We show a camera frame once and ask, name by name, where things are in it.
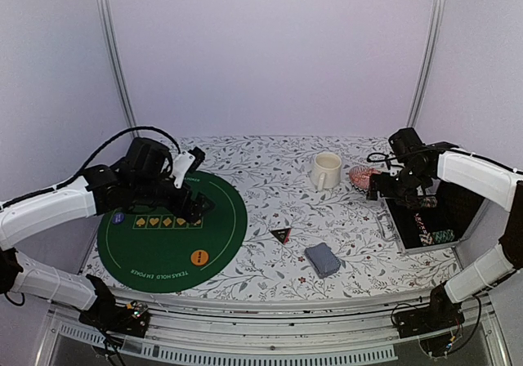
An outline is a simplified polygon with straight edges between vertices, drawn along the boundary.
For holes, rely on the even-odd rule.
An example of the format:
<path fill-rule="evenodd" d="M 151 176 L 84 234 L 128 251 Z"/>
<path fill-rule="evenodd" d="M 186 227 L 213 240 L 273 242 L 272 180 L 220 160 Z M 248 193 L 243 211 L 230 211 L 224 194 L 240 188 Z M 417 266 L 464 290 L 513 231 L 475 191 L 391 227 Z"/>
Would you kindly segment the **blue playing card deck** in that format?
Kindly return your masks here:
<path fill-rule="evenodd" d="M 304 253 L 320 279 L 336 274 L 341 267 L 340 260 L 326 243 L 308 247 Z"/>

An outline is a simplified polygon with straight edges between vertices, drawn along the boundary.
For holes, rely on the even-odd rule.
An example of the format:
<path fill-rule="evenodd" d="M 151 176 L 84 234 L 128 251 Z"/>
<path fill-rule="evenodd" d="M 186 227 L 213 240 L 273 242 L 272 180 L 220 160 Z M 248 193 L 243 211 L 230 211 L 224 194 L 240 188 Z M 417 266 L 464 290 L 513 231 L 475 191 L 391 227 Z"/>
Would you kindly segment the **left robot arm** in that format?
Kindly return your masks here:
<path fill-rule="evenodd" d="M 110 137 L 69 179 L 1 204 L 1 294 L 34 295 L 71 306 L 79 312 L 80 323 L 102 334 L 144 337 L 150 322 L 146 304 L 120 306 L 95 275 L 69 274 L 16 250 L 18 243 L 44 230 L 118 209 L 165 208 L 191 224 L 213 209 L 211 200 L 194 193 L 185 181 L 205 160 L 198 147 L 172 155 L 165 144 L 136 137 L 115 163 L 92 164 L 124 134 Z"/>

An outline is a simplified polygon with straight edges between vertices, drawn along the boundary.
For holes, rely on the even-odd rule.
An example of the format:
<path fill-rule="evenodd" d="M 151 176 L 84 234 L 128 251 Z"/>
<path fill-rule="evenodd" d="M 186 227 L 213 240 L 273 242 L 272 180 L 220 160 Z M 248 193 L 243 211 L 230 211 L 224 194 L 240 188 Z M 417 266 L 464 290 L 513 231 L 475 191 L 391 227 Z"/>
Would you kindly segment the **purple small blind button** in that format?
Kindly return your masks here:
<path fill-rule="evenodd" d="M 125 220 L 125 214 L 122 212 L 116 212 L 111 219 L 111 223 L 114 225 L 119 225 Z"/>

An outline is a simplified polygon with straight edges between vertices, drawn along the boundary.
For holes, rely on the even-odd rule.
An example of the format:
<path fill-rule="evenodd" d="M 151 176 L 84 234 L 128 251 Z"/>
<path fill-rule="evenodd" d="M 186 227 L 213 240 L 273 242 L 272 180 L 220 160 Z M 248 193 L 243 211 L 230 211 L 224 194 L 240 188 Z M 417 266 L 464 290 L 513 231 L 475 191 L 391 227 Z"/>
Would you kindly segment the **orange big blind button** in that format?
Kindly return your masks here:
<path fill-rule="evenodd" d="M 191 254 L 190 261 L 194 266 L 205 266 L 209 261 L 209 254 L 203 249 L 196 250 Z"/>

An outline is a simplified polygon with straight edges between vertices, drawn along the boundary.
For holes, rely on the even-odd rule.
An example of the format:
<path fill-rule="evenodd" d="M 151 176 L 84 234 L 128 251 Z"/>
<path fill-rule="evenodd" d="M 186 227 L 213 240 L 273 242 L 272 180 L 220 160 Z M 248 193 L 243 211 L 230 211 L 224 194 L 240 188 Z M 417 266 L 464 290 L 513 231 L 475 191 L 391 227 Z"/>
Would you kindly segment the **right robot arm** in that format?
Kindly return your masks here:
<path fill-rule="evenodd" d="M 449 248 L 469 239 L 490 203 L 509 215 L 497 243 L 436 285 L 427 306 L 392 314 L 400 337 L 463 324 L 465 300 L 522 268 L 522 172 L 449 142 L 427 145 L 412 127 L 398 130 L 388 142 L 390 154 L 367 157 L 368 163 L 385 163 L 387 169 L 370 176 L 366 197 L 385 200 L 404 253 Z"/>

